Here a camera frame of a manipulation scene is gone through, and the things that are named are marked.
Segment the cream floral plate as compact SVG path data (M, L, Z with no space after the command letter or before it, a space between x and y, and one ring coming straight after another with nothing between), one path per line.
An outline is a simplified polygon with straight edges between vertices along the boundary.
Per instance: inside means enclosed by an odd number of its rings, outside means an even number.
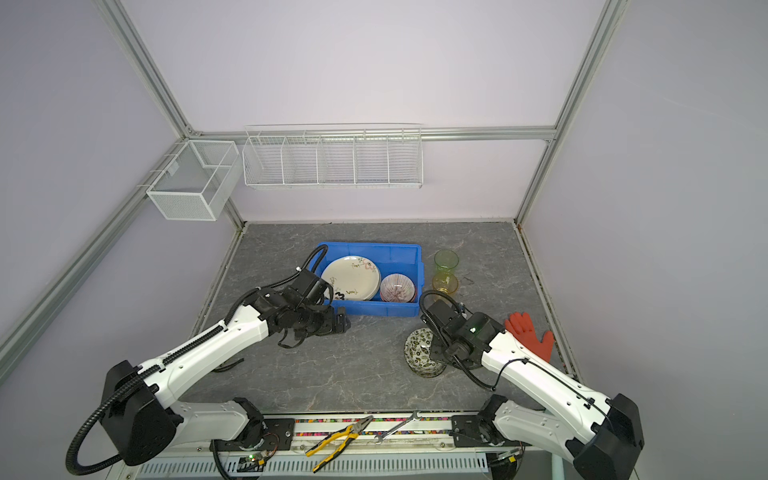
M376 264L361 256L346 256L332 261L321 278L331 285L333 299L368 301L378 293L381 273Z

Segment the pink striped bowl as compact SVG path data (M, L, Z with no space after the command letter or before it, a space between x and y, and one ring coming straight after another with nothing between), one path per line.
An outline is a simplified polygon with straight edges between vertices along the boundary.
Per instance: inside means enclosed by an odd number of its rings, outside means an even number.
M393 273L381 280L379 295L385 302L410 303L416 296L416 286L408 276Z

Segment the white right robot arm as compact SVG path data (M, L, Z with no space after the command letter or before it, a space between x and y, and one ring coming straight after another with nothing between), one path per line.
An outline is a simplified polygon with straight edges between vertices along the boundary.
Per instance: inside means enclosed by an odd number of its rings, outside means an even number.
M426 290L421 318L433 334L433 360L461 370L490 392L458 438L514 443L570 462L584 479L629 479L645 446L638 405L608 397L557 370L501 323L448 294Z

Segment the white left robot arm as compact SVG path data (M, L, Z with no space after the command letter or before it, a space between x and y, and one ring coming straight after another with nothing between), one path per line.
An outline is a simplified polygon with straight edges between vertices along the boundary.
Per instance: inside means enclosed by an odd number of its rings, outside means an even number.
M268 436L263 414L237 397L220 404L181 403L181 396L240 351L279 335L297 348L313 336L346 331L334 311L334 290L317 269L329 250L318 245L289 277L241 295L225 317L197 336L137 366L122 361L105 379L100 405L84 421L65 456L66 470L94 474L118 462L140 465L166 448L208 441L260 450Z

